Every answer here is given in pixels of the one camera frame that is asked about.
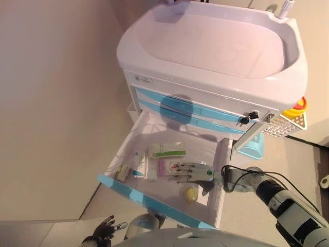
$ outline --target lock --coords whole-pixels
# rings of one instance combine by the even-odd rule
[[[240,123],[243,125],[247,125],[249,123],[249,117],[241,118]]]
[[[274,116],[275,116],[275,114],[273,114],[273,113],[268,114],[266,116],[264,122],[271,122]]]
[[[248,116],[249,116],[250,119],[258,119],[259,118],[257,111],[250,112]]]
[[[251,119],[258,119],[258,111],[253,111],[248,114],[248,117],[243,117],[240,119],[242,125],[247,125]]]

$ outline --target robotic finger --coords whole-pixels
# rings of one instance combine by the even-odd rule
[[[195,183],[203,188],[202,195],[205,196],[215,187],[215,170],[211,166],[201,163],[186,162],[176,165],[174,177],[177,183]]]

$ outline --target wall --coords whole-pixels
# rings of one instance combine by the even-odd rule
[[[297,19],[308,62],[308,130],[293,136],[329,147],[329,2],[298,0]]]
[[[0,220],[77,219],[131,127],[107,0],[0,8]]]

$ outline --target yellow object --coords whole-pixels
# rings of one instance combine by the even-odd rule
[[[185,192],[185,199],[188,202],[195,202],[197,200],[197,190],[195,188],[189,188]]]
[[[299,117],[302,115],[307,109],[307,102],[306,99],[303,97],[301,98],[298,103],[289,110],[283,111],[282,115],[289,118],[294,119],[295,117]]]

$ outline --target wire basket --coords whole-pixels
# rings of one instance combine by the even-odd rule
[[[300,130],[307,130],[306,112],[293,119],[280,115],[273,119],[263,132],[275,137],[281,137],[291,135]]]

